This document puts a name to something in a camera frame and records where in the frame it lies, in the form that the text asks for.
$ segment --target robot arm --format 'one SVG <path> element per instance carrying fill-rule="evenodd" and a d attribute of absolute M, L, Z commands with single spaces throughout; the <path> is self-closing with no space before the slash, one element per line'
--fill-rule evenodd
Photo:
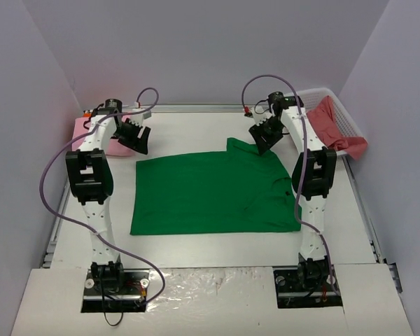
<path fill-rule="evenodd" d="M 99 122 L 104 116 L 119 114 L 121 111 L 121 101 L 106 100 L 104 108 L 94 110 L 91 117 L 90 129 L 97 127 L 96 131 L 84 138 L 78 150 L 66 153 L 71 192 L 81 203 L 88 225 L 112 245 L 115 245 L 115 242 L 109 202 L 113 193 L 113 179 L 106 159 L 106 149 L 111 138 L 116 137 L 120 144 L 147 154 L 148 135 L 151 130 L 149 127 L 142 127 L 144 119 L 142 114 L 131 115 L 125 122 L 120 115 Z M 123 269 L 119 252 L 105 245 L 96 234 L 91 233 L 91 240 L 93 277 L 98 279 L 102 272 L 101 274 L 104 273 L 111 284 L 109 288 L 118 288 L 121 286 L 119 273 Z"/>
<path fill-rule="evenodd" d="M 296 193 L 303 165 L 304 132 L 301 118 L 305 119 L 307 164 L 300 198 L 302 220 L 312 224 L 320 233 L 323 233 L 326 198 L 333 185 L 336 152 L 327 149 L 317 137 L 300 98 L 297 102 L 294 97 L 284 97 L 281 92 L 274 92 L 269 95 L 267 101 L 271 114 L 266 115 L 266 113 L 254 111 L 255 125 L 250 128 L 249 132 L 255 139 L 259 154 L 262 155 L 283 137 L 284 127 L 288 129 L 297 151 L 300 153 L 292 175 L 293 189 Z M 302 116 L 298 112 L 297 104 L 300 105 Z M 318 263 L 317 269 L 323 269 L 323 273 L 328 273 L 326 250 L 319 233 L 303 225 L 300 266 L 307 270 L 313 263 Z M 302 278 L 307 278 L 306 273 L 309 272 L 305 272 Z"/>

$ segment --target white platform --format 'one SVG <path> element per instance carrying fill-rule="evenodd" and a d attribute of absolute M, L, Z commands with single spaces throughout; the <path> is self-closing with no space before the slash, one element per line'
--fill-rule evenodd
<path fill-rule="evenodd" d="M 248 132 L 252 123 L 252 119 L 245 118 L 242 113 L 154 113 L 146 121 L 146 125 L 152 128 L 150 154 L 109 159 L 115 183 L 111 218 L 117 245 L 162 268 L 296 265 L 301 240 L 299 232 L 140 237 L 129 234 L 135 198 L 136 160 L 182 153 L 224 151 L 228 137 L 253 144 Z M 285 136 L 273 149 L 292 174 L 298 153 L 291 138 Z M 64 213 L 85 221 L 85 214 L 74 197 L 69 197 Z M 375 262 L 342 160 L 337 162 L 335 182 L 328 197 L 325 236 L 333 263 Z M 90 260 L 88 231 L 63 222 L 51 267 L 85 270 L 90 266 Z M 145 267 L 143 263 L 125 255 L 122 261 L 126 268 Z"/>
<path fill-rule="evenodd" d="M 155 114 L 146 123 L 153 128 L 150 155 L 137 159 L 223 151 L 228 137 L 252 143 L 251 123 L 240 113 Z M 292 141 L 285 137 L 274 151 L 292 172 L 297 160 Z M 87 230 L 63 223 L 52 268 L 31 272 L 13 336 L 412 335 L 387 265 L 375 263 L 341 160 L 325 212 L 325 235 L 344 306 L 322 309 L 277 309 L 269 266 L 296 265 L 300 233 L 130 236 L 135 161 L 109 160 L 115 181 L 113 232 L 117 245 L 162 268 L 164 293 L 146 313 L 126 314 L 117 328 L 109 327 L 102 314 L 80 313 L 90 238 Z M 65 214 L 85 220 L 73 197 Z M 122 261 L 126 268 L 145 267 L 125 256 Z M 148 295 L 160 288 L 155 272 L 150 280 Z"/>
<path fill-rule="evenodd" d="M 35 269 L 12 336 L 412 335 L 386 265 L 336 271 L 343 308 L 277 309 L 270 267 L 166 269 L 162 296 L 111 328 L 102 314 L 80 313 L 84 269 Z M 152 275 L 151 293 L 160 286 Z"/>

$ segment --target pink cloth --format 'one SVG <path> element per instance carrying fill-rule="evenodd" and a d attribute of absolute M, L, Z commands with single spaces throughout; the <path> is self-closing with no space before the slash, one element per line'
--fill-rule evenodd
<path fill-rule="evenodd" d="M 361 136 L 343 136 L 336 126 L 336 113 L 333 99 L 322 99 L 319 105 L 307 113 L 308 119 L 320 140 L 336 151 L 346 151 L 357 160 L 367 148 L 367 141 Z"/>
<path fill-rule="evenodd" d="M 88 118 L 84 117 L 84 118 L 77 118 L 75 120 L 75 130 L 73 131 L 73 137 L 72 138 L 88 132 L 88 130 L 85 129 L 84 126 L 83 126 L 84 122 L 87 119 Z M 76 151 L 78 149 L 78 147 L 83 143 L 83 141 L 84 141 L 84 139 L 75 141 L 71 145 L 71 149 L 73 151 Z M 128 147 L 124 147 L 123 145 L 119 144 L 117 139 L 111 139 L 109 141 L 109 146 L 106 150 L 106 154 L 111 155 L 111 156 L 132 156 L 133 154 L 135 154 L 135 152 L 132 149 L 129 149 Z"/>

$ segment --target gray wall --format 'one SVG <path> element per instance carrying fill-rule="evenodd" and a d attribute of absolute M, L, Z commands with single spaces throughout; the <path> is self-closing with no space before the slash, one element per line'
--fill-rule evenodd
<path fill-rule="evenodd" d="M 24 0 L 84 108 L 133 101 L 238 103 L 251 77 L 339 93 L 388 0 Z M 264 80 L 248 92 L 277 89 Z"/>
<path fill-rule="evenodd" d="M 420 0 L 390 1 L 340 99 L 370 143 L 354 174 L 419 336 Z"/>
<path fill-rule="evenodd" d="M 28 275 L 39 267 L 53 218 L 39 176 L 70 135 L 78 104 L 20 0 L 0 0 L 0 336 L 11 333 Z M 62 162 L 47 183 L 57 205 Z"/>

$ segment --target plastic basket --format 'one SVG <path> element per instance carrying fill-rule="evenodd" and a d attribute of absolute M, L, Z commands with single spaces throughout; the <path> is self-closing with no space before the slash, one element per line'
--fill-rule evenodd
<path fill-rule="evenodd" d="M 321 87 L 319 89 L 297 91 L 297 93 L 302 99 L 306 111 L 315 109 L 324 97 L 330 96 L 333 99 L 333 105 L 335 107 L 336 125 L 342 135 L 345 137 L 363 137 L 358 126 L 356 126 L 355 122 L 332 90 Z M 345 150 L 339 150 L 336 154 L 337 156 L 344 156 L 347 155 L 347 152 Z"/>

